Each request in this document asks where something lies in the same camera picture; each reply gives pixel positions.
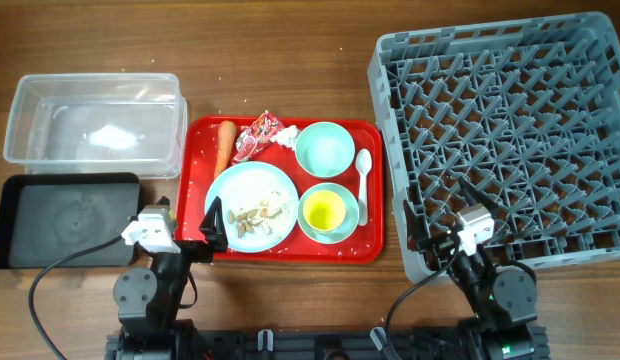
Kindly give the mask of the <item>red snack wrapper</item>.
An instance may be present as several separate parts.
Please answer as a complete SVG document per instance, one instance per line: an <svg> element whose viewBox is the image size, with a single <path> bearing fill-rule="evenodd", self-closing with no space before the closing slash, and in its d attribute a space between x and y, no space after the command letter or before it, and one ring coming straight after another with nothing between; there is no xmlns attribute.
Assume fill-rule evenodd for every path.
<svg viewBox="0 0 620 360"><path fill-rule="evenodd" d="M232 163L243 163L253 158L284 128L284 124L274 114L265 111L239 135L236 142L237 154L232 158Z"/></svg>

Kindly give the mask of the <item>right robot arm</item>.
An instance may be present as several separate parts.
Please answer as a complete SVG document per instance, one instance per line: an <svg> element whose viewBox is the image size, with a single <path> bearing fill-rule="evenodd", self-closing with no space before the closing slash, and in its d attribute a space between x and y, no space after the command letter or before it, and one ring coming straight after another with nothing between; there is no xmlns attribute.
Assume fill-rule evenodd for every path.
<svg viewBox="0 0 620 360"><path fill-rule="evenodd" d="M454 327L414 329L411 352L416 359L532 359L541 353L531 329L537 319L536 275L520 262L497 265L491 260L485 246L499 238L495 218L502 207L465 179L458 183L468 206L436 236L429 236L410 205L404 205L408 248L433 255L442 266L401 297L446 274L474 316Z"/></svg>

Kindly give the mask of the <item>light blue plate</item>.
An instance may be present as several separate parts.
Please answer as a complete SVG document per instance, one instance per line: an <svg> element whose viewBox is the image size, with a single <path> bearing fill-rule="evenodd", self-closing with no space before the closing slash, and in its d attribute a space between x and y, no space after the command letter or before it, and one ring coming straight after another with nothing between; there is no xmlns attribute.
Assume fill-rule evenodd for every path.
<svg viewBox="0 0 620 360"><path fill-rule="evenodd" d="M259 253L272 250L291 234L297 224L298 191L289 176L271 164L249 161L226 169L210 186L204 208L208 209L217 196L222 200L230 251ZM276 199L290 203L290 223L284 232L284 237L279 239L260 233L246 233L244 237L239 238L236 228L225 220L227 212L250 206L262 199Z"/></svg>

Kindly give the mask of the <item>light blue small bowl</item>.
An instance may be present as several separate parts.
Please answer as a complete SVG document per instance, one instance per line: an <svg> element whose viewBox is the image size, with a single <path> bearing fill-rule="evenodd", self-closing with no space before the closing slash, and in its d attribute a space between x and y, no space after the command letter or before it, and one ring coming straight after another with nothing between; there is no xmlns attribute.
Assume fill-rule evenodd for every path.
<svg viewBox="0 0 620 360"><path fill-rule="evenodd" d="M330 190L337 193L345 202L346 217L343 223L332 232L319 232L314 230L303 218L302 207L309 195L318 190ZM320 183L308 189L301 197L298 208L298 223L302 231L313 241L332 245L344 241L352 235L358 226L359 206L357 199L342 185L336 183Z"/></svg>

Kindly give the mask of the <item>orange carrot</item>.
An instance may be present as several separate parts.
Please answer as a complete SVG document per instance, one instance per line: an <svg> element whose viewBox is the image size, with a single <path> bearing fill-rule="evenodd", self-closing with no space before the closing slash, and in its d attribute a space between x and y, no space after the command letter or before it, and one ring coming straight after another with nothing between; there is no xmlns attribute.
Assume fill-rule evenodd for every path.
<svg viewBox="0 0 620 360"><path fill-rule="evenodd" d="M223 121L219 126L214 178L217 178L228 165L235 143L236 131L236 125L232 121Z"/></svg>

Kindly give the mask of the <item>pale green bowl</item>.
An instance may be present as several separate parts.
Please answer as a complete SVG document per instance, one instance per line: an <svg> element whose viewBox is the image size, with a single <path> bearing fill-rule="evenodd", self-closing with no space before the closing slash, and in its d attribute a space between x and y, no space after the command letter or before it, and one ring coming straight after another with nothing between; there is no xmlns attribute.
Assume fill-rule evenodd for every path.
<svg viewBox="0 0 620 360"><path fill-rule="evenodd" d="M317 122L300 132L295 156L308 174L322 179L333 178L352 164L355 143L344 127L333 122Z"/></svg>

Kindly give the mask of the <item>white tissue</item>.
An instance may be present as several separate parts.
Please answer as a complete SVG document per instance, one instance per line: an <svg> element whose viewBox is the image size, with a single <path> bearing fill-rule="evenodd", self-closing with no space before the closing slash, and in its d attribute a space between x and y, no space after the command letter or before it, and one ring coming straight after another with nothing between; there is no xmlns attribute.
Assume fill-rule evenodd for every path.
<svg viewBox="0 0 620 360"><path fill-rule="evenodd" d="M280 146L295 150L299 133L299 129L295 125L291 125L277 132L271 138L271 141Z"/></svg>

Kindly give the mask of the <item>white plastic spoon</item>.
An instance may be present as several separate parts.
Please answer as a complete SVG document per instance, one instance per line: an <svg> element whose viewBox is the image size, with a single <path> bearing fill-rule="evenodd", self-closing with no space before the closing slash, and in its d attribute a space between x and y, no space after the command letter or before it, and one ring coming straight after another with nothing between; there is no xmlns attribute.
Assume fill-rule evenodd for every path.
<svg viewBox="0 0 620 360"><path fill-rule="evenodd" d="M359 174L359 226L365 226L368 223L368 196L367 196L367 176L372 168L372 156L368 149L361 149L355 160L355 167Z"/></svg>

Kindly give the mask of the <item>yellow cup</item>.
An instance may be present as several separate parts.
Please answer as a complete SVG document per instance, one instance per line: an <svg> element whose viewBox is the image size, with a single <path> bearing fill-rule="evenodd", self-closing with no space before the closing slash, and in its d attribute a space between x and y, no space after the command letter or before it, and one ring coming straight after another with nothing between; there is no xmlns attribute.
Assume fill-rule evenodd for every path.
<svg viewBox="0 0 620 360"><path fill-rule="evenodd" d="M316 231L332 232L345 220L344 200L330 190L318 190L307 197L302 207L304 220Z"/></svg>

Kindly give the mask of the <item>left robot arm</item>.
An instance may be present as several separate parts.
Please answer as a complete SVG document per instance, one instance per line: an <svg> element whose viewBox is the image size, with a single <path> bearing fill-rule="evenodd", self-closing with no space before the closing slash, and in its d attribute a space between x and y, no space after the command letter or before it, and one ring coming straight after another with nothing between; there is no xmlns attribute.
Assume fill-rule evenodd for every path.
<svg viewBox="0 0 620 360"><path fill-rule="evenodd" d="M134 267L117 279L120 334L107 339L107 359L211 359L212 351L191 320L177 313L187 284L194 282L191 265L211 263L227 250L222 201L216 197L200 225L202 241L176 240L176 220L169 201L150 205L123 230L128 245L138 245L152 258L148 268Z"/></svg>

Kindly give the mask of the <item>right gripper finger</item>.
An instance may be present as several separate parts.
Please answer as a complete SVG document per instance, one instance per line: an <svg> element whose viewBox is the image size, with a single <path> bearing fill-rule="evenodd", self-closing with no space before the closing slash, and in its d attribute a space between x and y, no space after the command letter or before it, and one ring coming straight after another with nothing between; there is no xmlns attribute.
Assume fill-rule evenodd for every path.
<svg viewBox="0 0 620 360"><path fill-rule="evenodd" d="M413 252L424 252L432 248L432 241L427 235L424 219L419 218L407 200L403 201L406 219L407 248Z"/></svg>
<svg viewBox="0 0 620 360"><path fill-rule="evenodd" d="M497 213L500 206L492 201L487 195L477 190L463 176L458 178L460 192L469 206L483 205L490 213Z"/></svg>

